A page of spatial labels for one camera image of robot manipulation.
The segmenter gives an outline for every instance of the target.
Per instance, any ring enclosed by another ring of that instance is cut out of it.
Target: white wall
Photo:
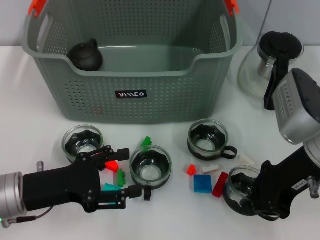
[[[25,17],[31,2],[31,0],[0,0],[0,46],[21,44]],[[253,45],[269,0],[237,0],[237,2],[243,23],[243,44]],[[320,0],[273,0],[266,29],[290,32],[305,45],[320,45],[319,10]]]

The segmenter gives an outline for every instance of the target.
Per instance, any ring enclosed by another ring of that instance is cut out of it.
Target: basket label
[[[147,90],[115,91],[117,99],[142,99],[147,97]]]

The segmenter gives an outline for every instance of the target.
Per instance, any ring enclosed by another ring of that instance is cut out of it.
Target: black teapot
[[[87,43],[74,46],[67,57],[77,69],[83,71],[98,71],[104,62],[98,42],[94,38]]]

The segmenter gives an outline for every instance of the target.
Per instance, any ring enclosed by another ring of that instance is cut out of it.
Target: white block
[[[253,167],[254,165],[256,165],[255,161],[251,160],[247,155],[243,153],[240,153],[238,155],[237,162],[242,166]]]
[[[210,165],[210,166],[204,166],[202,168],[202,171],[204,174],[207,174],[207,173],[210,173],[210,172],[213,172],[215,170],[218,170],[220,169],[219,166],[217,164],[213,164],[213,165]]]

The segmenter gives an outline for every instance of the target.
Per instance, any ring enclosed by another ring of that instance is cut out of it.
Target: gray plastic basket
[[[206,118],[242,44],[224,0],[47,0],[35,13],[26,19],[23,49],[62,113],[76,121]],[[92,38],[103,67],[79,70],[66,55]]]

